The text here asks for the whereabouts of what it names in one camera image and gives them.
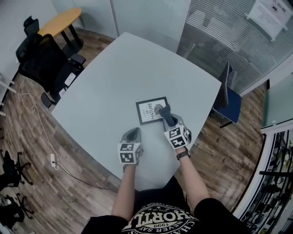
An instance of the chair armrest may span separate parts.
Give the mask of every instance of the chair armrest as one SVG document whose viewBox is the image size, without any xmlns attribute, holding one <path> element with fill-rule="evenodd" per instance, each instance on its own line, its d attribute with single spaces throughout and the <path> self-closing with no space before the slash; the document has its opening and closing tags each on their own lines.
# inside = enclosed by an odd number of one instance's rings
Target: chair armrest
<svg viewBox="0 0 293 234">
<path fill-rule="evenodd" d="M 83 65 L 84 62 L 86 61 L 85 57 L 79 55 L 79 54 L 73 54 L 71 57 L 70 57 L 73 61 L 77 62 L 78 64 L 81 64 Z"/>
</svg>

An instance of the black office chair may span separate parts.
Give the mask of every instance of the black office chair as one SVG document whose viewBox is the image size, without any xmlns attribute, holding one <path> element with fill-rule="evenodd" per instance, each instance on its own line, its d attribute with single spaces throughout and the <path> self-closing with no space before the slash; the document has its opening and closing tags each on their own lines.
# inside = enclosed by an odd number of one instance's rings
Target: black office chair
<svg viewBox="0 0 293 234">
<path fill-rule="evenodd" d="M 38 82 L 45 92 L 50 93 L 54 101 L 45 93 L 41 97 L 47 108 L 60 100 L 59 92 L 68 89 L 66 79 L 71 73 L 77 77 L 83 71 L 83 64 L 86 61 L 78 54 L 67 59 L 52 35 L 46 34 L 42 37 L 37 33 L 30 34 L 21 43 L 16 51 L 16 57 L 20 62 L 19 73 Z"/>
<path fill-rule="evenodd" d="M 5 151 L 5 156 L 3 157 L 2 150 L 0 150 L 0 156 L 3 160 L 3 170 L 4 174 L 0 175 L 0 191 L 5 187 L 18 187 L 19 182 L 24 184 L 22 177 L 30 184 L 33 185 L 31 181 L 29 181 L 26 176 L 23 174 L 23 168 L 26 166 L 30 166 L 30 163 L 25 163 L 24 165 L 20 164 L 20 155 L 21 152 L 17 153 L 17 163 L 11 159 L 8 151 Z"/>
<path fill-rule="evenodd" d="M 30 35 L 32 32 L 38 32 L 40 30 L 38 19 L 33 20 L 32 16 L 28 17 L 24 21 L 23 26 L 24 32 L 27 36 Z"/>
<path fill-rule="evenodd" d="M 9 200 L 11 203 L 7 206 L 0 207 L 0 223 L 10 229 L 16 222 L 23 222 L 25 216 L 27 216 L 29 219 L 32 219 L 28 213 L 34 214 L 34 211 L 28 210 L 24 205 L 25 199 L 27 197 L 23 197 L 22 200 L 20 200 L 20 194 L 18 193 L 16 196 L 19 205 L 12 197 L 6 196 L 6 200 Z"/>
</svg>

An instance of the white table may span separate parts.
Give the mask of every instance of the white table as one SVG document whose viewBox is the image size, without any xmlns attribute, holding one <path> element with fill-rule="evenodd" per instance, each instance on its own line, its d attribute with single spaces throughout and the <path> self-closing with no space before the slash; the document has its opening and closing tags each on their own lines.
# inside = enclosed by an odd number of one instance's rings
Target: white table
<svg viewBox="0 0 293 234">
<path fill-rule="evenodd" d="M 140 126 L 136 102 L 167 97 L 171 112 L 192 131 L 190 149 L 212 108 L 220 82 L 191 62 L 140 37 L 124 33 L 77 77 L 52 114 L 95 160 L 122 179 L 117 144 L 140 127 L 144 154 L 136 189 L 166 185 L 179 167 L 163 123 Z"/>
</svg>

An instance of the blue chair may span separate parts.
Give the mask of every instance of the blue chair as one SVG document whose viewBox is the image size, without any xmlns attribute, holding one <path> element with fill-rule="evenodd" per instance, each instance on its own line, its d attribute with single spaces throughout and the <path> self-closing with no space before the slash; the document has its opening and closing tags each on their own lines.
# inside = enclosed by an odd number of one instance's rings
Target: blue chair
<svg viewBox="0 0 293 234">
<path fill-rule="evenodd" d="M 234 71 L 230 65 L 230 62 L 228 62 L 219 77 L 219 81 L 222 85 L 212 108 L 216 113 L 229 120 L 228 123 L 222 125 L 220 128 L 223 128 L 231 123 L 237 123 L 239 119 L 241 97 L 228 87 L 232 85 L 233 79 Z"/>
</svg>

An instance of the black t-shirt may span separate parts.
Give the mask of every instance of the black t-shirt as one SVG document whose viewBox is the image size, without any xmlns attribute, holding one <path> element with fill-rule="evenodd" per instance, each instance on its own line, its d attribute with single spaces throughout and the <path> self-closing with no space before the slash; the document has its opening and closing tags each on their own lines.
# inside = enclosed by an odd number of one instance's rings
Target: black t-shirt
<svg viewBox="0 0 293 234">
<path fill-rule="evenodd" d="M 141 191 L 135 197 L 135 215 L 129 222 L 112 215 L 92 217 L 82 234 L 250 233 L 213 198 L 200 201 L 191 215 L 175 177 L 163 189 Z"/>
<path fill-rule="evenodd" d="M 117 216 L 91 218 L 82 234 L 182 234 L 182 233 L 250 233 L 216 199 L 202 200 L 195 208 L 194 216 L 179 207 L 163 203 L 150 203 L 128 222 Z"/>
</svg>

